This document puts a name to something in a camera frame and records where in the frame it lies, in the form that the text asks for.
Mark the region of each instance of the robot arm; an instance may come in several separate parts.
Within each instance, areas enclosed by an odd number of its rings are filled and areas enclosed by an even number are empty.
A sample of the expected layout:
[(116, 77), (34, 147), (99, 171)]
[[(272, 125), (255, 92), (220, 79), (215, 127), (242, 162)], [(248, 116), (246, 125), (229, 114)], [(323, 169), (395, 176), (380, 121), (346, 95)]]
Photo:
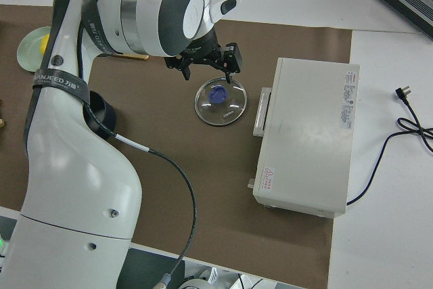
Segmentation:
[(220, 48), (213, 30), (238, 1), (55, 0), (26, 120), (28, 190), (0, 288), (115, 288), (141, 184), (131, 163), (87, 127), (83, 81), (103, 53), (182, 53), (195, 63), (211, 59), (228, 74), (240, 71), (228, 59), (234, 45)]

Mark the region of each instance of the white box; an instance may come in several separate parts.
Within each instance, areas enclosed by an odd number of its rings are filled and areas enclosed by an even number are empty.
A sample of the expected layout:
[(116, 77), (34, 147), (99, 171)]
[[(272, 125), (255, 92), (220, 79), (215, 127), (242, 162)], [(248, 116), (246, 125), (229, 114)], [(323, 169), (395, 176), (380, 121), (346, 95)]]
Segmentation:
[(279, 58), (258, 159), (257, 202), (346, 212), (359, 66)]

